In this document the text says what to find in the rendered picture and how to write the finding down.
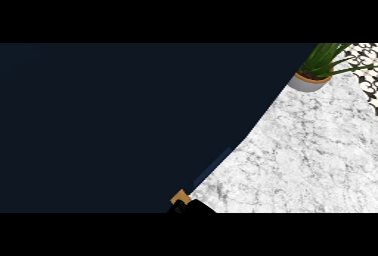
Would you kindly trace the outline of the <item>dark wine bottle tan cap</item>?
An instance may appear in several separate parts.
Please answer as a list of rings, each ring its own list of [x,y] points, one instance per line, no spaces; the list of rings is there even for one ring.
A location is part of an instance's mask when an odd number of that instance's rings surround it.
[[[185,190],[180,189],[170,199],[170,214],[213,214],[214,210],[198,200],[192,199]]]

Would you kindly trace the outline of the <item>dark navy cabinet door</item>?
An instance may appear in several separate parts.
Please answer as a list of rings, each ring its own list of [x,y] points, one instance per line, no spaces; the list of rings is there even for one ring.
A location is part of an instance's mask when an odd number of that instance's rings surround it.
[[[162,212],[315,46],[0,44],[0,212]]]

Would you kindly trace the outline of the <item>green plant in grey pot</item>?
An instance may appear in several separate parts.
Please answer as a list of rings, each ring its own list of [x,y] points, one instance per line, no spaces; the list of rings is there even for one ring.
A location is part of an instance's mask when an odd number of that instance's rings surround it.
[[[335,71],[334,67],[348,61],[344,58],[335,61],[337,56],[350,46],[350,43],[319,43],[304,63],[301,64],[288,86],[300,92],[315,92],[329,82],[334,75],[362,69],[378,68],[378,65],[356,66]]]

